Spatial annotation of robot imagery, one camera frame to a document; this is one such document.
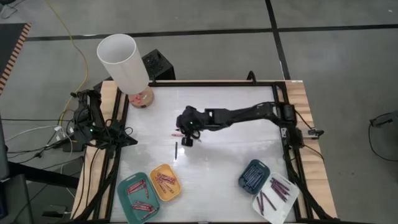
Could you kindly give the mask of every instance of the blue tray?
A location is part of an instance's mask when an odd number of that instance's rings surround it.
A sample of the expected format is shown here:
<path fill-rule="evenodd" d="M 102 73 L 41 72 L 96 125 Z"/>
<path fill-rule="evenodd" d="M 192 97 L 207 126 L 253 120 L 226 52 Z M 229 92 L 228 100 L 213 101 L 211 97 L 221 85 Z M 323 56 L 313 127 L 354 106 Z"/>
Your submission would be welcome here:
<path fill-rule="evenodd" d="M 270 170 L 258 159 L 253 159 L 238 179 L 238 184 L 250 194 L 258 194 L 267 178 Z"/>
<path fill-rule="evenodd" d="M 127 194 L 130 186 L 138 183 L 140 180 L 145 180 L 148 190 L 148 198 L 145 189 L 138 190 L 137 192 Z M 143 172 L 138 172 L 123 180 L 118 185 L 118 195 L 124 214 L 126 215 L 129 224 L 142 224 L 154 217 L 160 209 L 159 201 L 157 200 L 154 188 L 148 179 L 148 176 Z M 133 209 L 133 205 L 139 205 L 136 201 L 148 203 L 153 206 L 154 212 L 146 216 L 149 212 Z"/>

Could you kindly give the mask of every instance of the yellow cable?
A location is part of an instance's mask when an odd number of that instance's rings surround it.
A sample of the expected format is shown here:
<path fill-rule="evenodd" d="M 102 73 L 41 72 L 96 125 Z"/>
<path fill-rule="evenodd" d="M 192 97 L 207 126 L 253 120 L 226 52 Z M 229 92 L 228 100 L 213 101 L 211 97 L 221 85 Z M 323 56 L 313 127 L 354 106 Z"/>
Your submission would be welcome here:
<path fill-rule="evenodd" d="M 62 23 L 62 26 L 63 26 L 63 27 L 65 28 L 65 30 L 68 32 L 70 42 L 72 43 L 73 47 L 76 48 L 77 51 L 79 51 L 80 55 L 83 57 L 83 60 L 84 60 L 84 62 L 85 62 L 85 66 L 86 66 L 86 77 L 85 77 L 85 79 L 83 80 L 83 82 L 80 84 L 80 86 L 75 90 L 75 93 L 77 93 L 77 91 L 79 91 L 80 88 L 86 83 L 87 78 L 88 78 L 88 64 L 87 64 L 87 59 L 86 59 L 85 55 L 83 54 L 83 52 L 75 45 L 75 42 L 73 41 L 73 37 L 72 37 L 72 35 L 71 35 L 71 33 L 70 33 L 70 31 L 69 31 L 67 25 L 65 25 L 65 23 L 63 22 L 63 20 L 61 19 L 61 17 L 58 15 L 58 13 L 55 11 L 55 9 L 51 6 L 51 4 L 49 3 L 49 1 L 48 1 L 48 0 L 44 0 L 44 1 L 45 1 L 45 3 L 50 7 L 50 9 L 54 12 L 54 14 L 55 14 L 55 16 L 58 18 L 58 20 Z M 65 105 L 65 108 L 63 109 L 63 111 L 66 111 L 66 110 L 68 109 L 69 104 L 70 104 L 70 101 L 72 100 L 72 98 L 73 98 L 72 96 L 69 98 L 69 100 L 67 101 L 67 104 Z M 61 125 L 61 126 L 62 126 L 62 119 L 63 119 L 63 115 L 64 115 L 64 114 L 65 114 L 65 113 L 62 113 L 61 118 L 60 118 L 60 121 L 59 121 L 59 123 L 58 123 L 58 124 Z"/>

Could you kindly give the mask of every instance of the orange tray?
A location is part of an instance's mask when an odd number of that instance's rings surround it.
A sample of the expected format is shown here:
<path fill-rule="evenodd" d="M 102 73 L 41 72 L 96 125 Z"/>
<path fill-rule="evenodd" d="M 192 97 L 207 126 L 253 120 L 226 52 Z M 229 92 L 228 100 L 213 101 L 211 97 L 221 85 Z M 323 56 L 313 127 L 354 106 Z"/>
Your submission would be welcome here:
<path fill-rule="evenodd" d="M 171 177 L 174 179 L 174 184 L 170 184 L 166 181 L 162 181 L 160 184 L 156 179 L 158 174 L 166 175 L 167 177 Z M 181 191 L 180 182 L 177 179 L 177 176 L 174 174 L 172 168 L 168 164 L 162 164 L 156 167 L 152 172 L 150 172 L 150 181 L 152 181 L 156 193 L 159 198 L 163 201 L 168 201 L 177 196 Z"/>

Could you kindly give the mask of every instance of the black pen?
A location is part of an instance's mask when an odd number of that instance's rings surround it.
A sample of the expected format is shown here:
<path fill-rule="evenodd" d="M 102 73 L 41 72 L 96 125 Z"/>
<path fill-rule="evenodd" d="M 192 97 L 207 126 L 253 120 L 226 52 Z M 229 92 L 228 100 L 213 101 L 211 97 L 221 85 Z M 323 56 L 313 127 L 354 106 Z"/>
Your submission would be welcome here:
<path fill-rule="evenodd" d="M 177 159 L 177 145 L 178 145 L 178 143 L 175 142 L 175 156 L 174 156 L 175 159 Z"/>

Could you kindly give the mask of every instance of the marker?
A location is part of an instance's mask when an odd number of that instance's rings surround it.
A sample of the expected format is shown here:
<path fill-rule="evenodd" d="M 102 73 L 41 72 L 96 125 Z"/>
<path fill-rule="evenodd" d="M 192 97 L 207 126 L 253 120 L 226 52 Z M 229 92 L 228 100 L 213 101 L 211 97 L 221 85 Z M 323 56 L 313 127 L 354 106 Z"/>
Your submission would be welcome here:
<path fill-rule="evenodd" d="M 175 155 L 174 155 L 175 159 L 177 159 L 177 146 L 178 146 L 178 143 L 175 142 Z"/>
<path fill-rule="evenodd" d="M 262 194 L 262 196 L 264 196 L 266 198 L 266 200 L 271 205 L 271 207 L 274 209 L 274 211 L 276 211 L 276 208 L 275 208 L 274 204 L 269 200 L 269 198 L 265 195 L 265 193 L 261 192 L 261 194 Z"/>

